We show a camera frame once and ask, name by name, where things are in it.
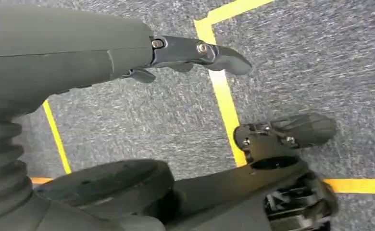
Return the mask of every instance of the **yellow tape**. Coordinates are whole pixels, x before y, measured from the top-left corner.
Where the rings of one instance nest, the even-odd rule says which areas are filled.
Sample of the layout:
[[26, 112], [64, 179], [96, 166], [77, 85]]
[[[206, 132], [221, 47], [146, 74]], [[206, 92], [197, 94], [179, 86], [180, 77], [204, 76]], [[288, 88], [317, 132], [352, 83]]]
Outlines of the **yellow tape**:
[[[194, 23], [199, 39], [207, 43], [216, 44], [216, 39], [214, 37], [211, 24], [208, 24], [206, 20], [195, 21]], [[228, 141], [230, 143], [236, 165], [246, 165], [247, 161], [244, 153], [234, 142], [233, 132], [234, 129], [240, 125], [240, 123], [238, 121], [236, 107], [234, 106], [225, 72], [209, 71], [209, 76], [213, 85], [214, 94], [216, 96], [217, 104], [219, 105], [220, 114], [225, 125]]]
[[64, 171], [66, 172], [66, 174], [69, 174], [72, 172], [72, 170], [70, 168], [69, 160], [67, 159], [67, 156], [66, 156], [66, 151], [64, 150], [62, 139], [60, 138], [59, 131], [57, 130], [56, 122], [54, 121], [53, 114], [51, 112], [51, 108], [49, 105], [49, 101], [46, 100], [43, 103], [43, 109], [45, 110], [46, 117], [48, 119], [50, 129], [54, 137], [54, 141], [56, 142], [57, 151], [59, 152], [60, 159], [63, 163]]
[[31, 177], [30, 179], [32, 180], [33, 184], [44, 184], [53, 180], [52, 178], [47, 177]]
[[210, 11], [205, 20], [207, 23], [213, 25], [272, 1], [274, 0], [236, 0]]
[[326, 179], [337, 193], [375, 194], [375, 179]]

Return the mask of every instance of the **metal bolt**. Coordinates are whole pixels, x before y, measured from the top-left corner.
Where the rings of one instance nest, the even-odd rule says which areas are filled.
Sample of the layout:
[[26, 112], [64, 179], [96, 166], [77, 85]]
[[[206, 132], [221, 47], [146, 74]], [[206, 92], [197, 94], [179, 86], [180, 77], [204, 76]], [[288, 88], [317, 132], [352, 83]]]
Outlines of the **metal bolt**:
[[288, 136], [287, 137], [287, 142], [288, 143], [295, 143], [295, 138], [293, 138], [292, 136]]
[[153, 48], [162, 48], [164, 46], [162, 40], [159, 40], [159, 39], [155, 39], [154, 41], [152, 41], [152, 47]]
[[250, 140], [248, 138], [246, 138], [244, 141], [243, 141], [243, 144], [245, 146], [249, 146], [250, 145]]
[[198, 45], [199, 53], [206, 53], [207, 52], [207, 45], [205, 43], [201, 43]]

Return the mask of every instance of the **gray plastic housing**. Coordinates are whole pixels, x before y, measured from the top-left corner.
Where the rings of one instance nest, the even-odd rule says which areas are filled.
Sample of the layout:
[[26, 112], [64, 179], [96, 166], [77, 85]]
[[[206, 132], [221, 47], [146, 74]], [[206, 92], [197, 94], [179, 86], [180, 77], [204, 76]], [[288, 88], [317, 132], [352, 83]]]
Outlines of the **gray plastic housing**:
[[140, 20], [0, 5], [0, 101], [29, 113], [52, 94], [146, 66], [151, 36]]
[[[0, 5], [0, 230], [140, 230], [104, 221], [33, 194], [15, 116], [52, 94], [109, 81], [152, 60], [152, 32], [139, 20], [67, 9]], [[159, 221], [140, 218], [143, 224]]]

